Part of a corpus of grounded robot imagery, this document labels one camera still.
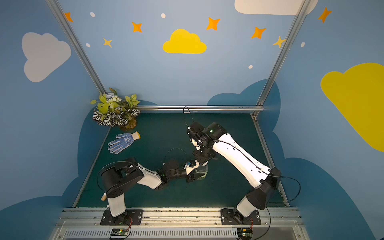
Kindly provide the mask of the round clear bottle green label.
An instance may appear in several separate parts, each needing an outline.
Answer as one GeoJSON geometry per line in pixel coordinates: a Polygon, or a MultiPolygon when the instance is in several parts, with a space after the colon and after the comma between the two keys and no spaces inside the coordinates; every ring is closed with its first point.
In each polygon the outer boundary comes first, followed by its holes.
{"type": "Polygon", "coordinates": [[[195,173],[197,175],[197,180],[203,180],[207,173],[208,173],[208,162],[204,163],[203,165],[200,165],[198,168],[195,169],[195,173]]]}

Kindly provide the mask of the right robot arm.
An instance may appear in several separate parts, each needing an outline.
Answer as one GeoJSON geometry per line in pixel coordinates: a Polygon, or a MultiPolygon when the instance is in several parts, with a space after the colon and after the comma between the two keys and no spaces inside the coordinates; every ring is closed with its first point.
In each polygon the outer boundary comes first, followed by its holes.
{"type": "Polygon", "coordinates": [[[257,161],[245,151],[232,136],[219,124],[212,123],[203,127],[197,122],[187,127],[191,143],[196,150],[193,152],[195,162],[186,164],[186,175],[206,165],[216,154],[230,162],[253,187],[236,206],[234,213],[238,217],[249,217],[256,210],[264,210],[278,190],[281,171],[269,168],[257,161]]]}

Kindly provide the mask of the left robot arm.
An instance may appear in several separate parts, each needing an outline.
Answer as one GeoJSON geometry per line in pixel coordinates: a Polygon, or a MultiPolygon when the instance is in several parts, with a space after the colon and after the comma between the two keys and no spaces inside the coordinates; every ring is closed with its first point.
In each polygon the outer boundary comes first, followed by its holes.
{"type": "Polygon", "coordinates": [[[129,158],[105,166],[98,177],[103,184],[102,200],[108,201],[108,213],[116,218],[126,212],[124,194],[136,184],[162,190],[172,180],[185,179],[187,183],[202,180],[207,172],[208,167],[201,166],[198,161],[186,162],[180,167],[178,161],[170,160],[156,172],[143,167],[135,158],[129,158]]]}

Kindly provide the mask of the blue dotted work glove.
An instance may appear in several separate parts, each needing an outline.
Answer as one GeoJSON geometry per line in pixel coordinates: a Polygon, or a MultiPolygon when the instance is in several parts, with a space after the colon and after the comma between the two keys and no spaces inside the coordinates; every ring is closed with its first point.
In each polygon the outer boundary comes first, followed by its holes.
{"type": "Polygon", "coordinates": [[[138,140],[140,138],[141,135],[138,132],[135,132],[133,134],[124,133],[116,135],[116,139],[108,143],[108,151],[111,154],[117,155],[126,148],[128,148],[130,145],[132,145],[135,140],[138,140]]]}

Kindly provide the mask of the right circuit board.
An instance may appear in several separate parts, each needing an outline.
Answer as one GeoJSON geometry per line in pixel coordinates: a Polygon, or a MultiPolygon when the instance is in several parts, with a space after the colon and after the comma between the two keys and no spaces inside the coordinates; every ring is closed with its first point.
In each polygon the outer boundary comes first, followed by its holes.
{"type": "Polygon", "coordinates": [[[250,228],[237,228],[237,240],[251,240],[253,232],[250,228]]]}

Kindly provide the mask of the circuit board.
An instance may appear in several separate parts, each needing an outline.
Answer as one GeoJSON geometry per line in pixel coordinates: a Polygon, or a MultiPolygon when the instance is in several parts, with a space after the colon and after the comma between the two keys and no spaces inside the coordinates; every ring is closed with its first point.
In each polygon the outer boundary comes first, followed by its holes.
{"type": "Polygon", "coordinates": [[[110,237],[111,238],[125,238],[128,235],[127,229],[112,229],[110,237]]]}
{"type": "Polygon", "coordinates": [[[250,228],[237,228],[237,240],[251,240],[253,232],[250,228]]]}

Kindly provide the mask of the left circuit board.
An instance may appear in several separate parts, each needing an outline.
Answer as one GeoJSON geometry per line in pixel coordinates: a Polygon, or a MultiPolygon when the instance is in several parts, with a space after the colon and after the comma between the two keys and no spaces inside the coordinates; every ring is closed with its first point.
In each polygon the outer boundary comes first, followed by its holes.
{"type": "Polygon", "coordinates": [[[110,237],[111,238],[125,238],[128,235],[127,229],[112,229],[110,237]]]}

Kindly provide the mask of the artificial potted plant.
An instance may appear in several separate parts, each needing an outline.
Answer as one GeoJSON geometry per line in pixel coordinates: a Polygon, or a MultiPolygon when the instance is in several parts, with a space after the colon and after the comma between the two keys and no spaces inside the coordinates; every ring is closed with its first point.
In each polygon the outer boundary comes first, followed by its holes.
{"type": "Polygon", "coordinates": [[[91,101],[96,106],[93,120],[101,126],[132,130],[137,126],[137,117],[141,113],[137,108],[139,103],[136,94],[120,98],[117,91],[110,88],[109,93],[100,94],[97,100],[91,101]]]}

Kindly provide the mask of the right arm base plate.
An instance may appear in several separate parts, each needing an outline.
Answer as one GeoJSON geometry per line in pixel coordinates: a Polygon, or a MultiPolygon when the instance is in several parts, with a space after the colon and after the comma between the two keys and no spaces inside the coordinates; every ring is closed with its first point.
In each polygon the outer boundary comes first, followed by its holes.
{"type": "Polygon", "coordinates": [[[258,210],[253,211],[248,217],[241,215],[236,209],[223,208],[220,211],[222,225],[261,225],[258,210]]]}

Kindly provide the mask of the aluminium back rail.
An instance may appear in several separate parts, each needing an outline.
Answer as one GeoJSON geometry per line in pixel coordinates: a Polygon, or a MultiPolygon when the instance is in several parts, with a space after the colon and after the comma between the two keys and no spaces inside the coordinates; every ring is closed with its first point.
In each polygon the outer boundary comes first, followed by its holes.
{"type": "Polygon", "coordinates": [[[200,112],[261,112],[264,110],[262,106],[138,106],[141,111],[165,112],[165,111],[182,111],[189,109],[200,112]]]}

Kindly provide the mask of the aluminium rail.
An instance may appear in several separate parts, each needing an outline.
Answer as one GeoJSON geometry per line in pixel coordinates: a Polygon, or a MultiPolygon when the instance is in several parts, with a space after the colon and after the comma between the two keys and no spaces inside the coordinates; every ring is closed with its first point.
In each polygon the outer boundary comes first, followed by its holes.
{"type": "Polygon", "coordinates": [[[261,112],[264,110],[262,106],[138,106],[141,111],[165,112],[165,111],[182,111],[189,109],[200,112],[261,112]]]}
{"type": "Polygon", "coordinates": [[[104,208],[64,209],[51,240],[237,240],[237,228],[250,228],[252,240],[308,240],[296,208],[258,210],[261,225],[222,225],[221,208],[130,208],[143,210],[139,226],[101,226],[104,208]],[[127,229],[111,238],[112,229],[127,229]]]}

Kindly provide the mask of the aluminium front rail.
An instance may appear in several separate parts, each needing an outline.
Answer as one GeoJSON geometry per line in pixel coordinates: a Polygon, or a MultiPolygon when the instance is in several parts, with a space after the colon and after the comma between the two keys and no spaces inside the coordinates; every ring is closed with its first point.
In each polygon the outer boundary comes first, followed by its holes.
{"type": "Polygon", "coordinates": [[[221,208],[130,208],[143,210],[139,226],[101,226],[104,208],[64,209],[51,240],[237,240],[237,228],[250,228],[252,240],[308,240],[296,208],[258,210],[261,225],[222,225],[221,208]],[[112,229],[127,229],[111,238],[112,229]]]}

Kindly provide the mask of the right aluminium corner post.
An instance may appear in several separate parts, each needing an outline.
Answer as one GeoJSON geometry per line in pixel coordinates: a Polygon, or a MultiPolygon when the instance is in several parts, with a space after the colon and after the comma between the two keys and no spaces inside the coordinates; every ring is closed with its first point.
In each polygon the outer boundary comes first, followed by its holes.
{"type": "Polygon", "coordinates": [[[299,7],[299,11],[297,13],[297,15],[295,16],[294,18],[294,21],[291,25],[291,28],[287,34],[287,37],[286,37],[286,41],[284,42],[284,45],[282,46],[282,49],[280,50],[279,52],[279,55],[278,55],[278,58],[274,64],[274,67],[271,71],[271,74],[266,82],[266,84],[264,85],[264,88],[261,92],[261,95],[257,101],[257,104],[256,106],[258,107],[262,107],[268,97],[268,94],[270,93],[271,89],[272,89],[272,86],[273,84],[275,83],[277,77],[278,77],[278,74],[286,60],[286,57],[288,56],[288,53],[296,39],[296,36],[298,35],[300,29],[301,29],[301,26],[307,16],[307,10],[309,9],[309,6],[311,4],[312,1],[310,0],[305,0],[305,1],[302,1],[300,7],[299,7]]]}

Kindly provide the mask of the aluminium corner post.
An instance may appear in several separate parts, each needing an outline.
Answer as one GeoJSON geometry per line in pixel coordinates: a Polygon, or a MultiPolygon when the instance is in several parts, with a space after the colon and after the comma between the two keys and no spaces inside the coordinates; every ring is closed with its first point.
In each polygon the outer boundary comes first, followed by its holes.
{"type": "Polygon", "coordinates": [[[72,47],[74,48],[75,52],[77,53],[78,57],[80,58],[83,66],[85,67],[87,73],[89,74],[90,78],[92,79],[93,83],[95,84],[97,90],[101,94],[105,94],[106,88],[104,87],[100,77],[98,76],[95,68],[93,67],[90,59],[88,58],[84,48],[82,47],[75,31],[70,25],[70,21],[67,19],[59,1],[56,0],[45,0],[48,7],[50,8],[51,12],[55,16],[56,20],[60,24],[62,30],[64,31],[65,35],[67,36],[69,42],[71,43],[72,47]]]}
{"type": "Polygon", "coordinates": [[[278,74],[286,60],[286,57],[288,56],[288,53],[296,39],[296,36],[298,35],[300,29],[301,29],[301,26],[307,16],[307,10],[309,9],[309,6],[311,4],[312,1],[310,0],[305,0],[305,1],[302,1],[300,7],[299,7],[299,11],[297,13],[297,15],[295,16],[294,18],[294,21],[291,25],[291,28],[287,34],[287,37],[286,37],[286,41],[284,42],[284,45],[282,46],[282,49],[280,50],[279,52],[279,55],[278,55],[278,58],[274,64],[274,67],[271,71],[271,74],[266,82],[266,84],[264,85],[264,88],[261,92],[261,95],[257,101],[257,104],[256,106],[258,107],[262,107],[268,97],[268,94],[270,93],[271,89],[272,89],[272,86],[273,84],[275,83],[277,77],[278,77],[278,74]]]}

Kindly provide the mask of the left aluminium corner post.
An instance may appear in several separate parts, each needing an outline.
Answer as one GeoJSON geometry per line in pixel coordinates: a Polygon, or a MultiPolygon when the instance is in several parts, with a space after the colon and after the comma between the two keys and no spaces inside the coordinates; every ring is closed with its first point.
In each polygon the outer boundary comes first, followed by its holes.
{"type": "Polygon", "coordinates": [[[83,66],[85,67],[87,73],[89,74],[90,78],[92,79],[93,83],[95,84],[97,90],[101,94],[105,94],[106,88],[104,87],[100,77],[98,76],[95,68],[93,67],[90,59],[88,58],[84,48],[82,47],[75,31],[70,25],[70,21],[67,19],[59,1],[56,0],[45,0],[48,7],[50,8],[51,12],[55,16],[56,20],[60,24],[62,30],[64,31],[65,35],[67,36],[69,42],[71,43],[72,47],[74,48],[75,52],[77,53],[78,57],[80,58],[83,66]]]}

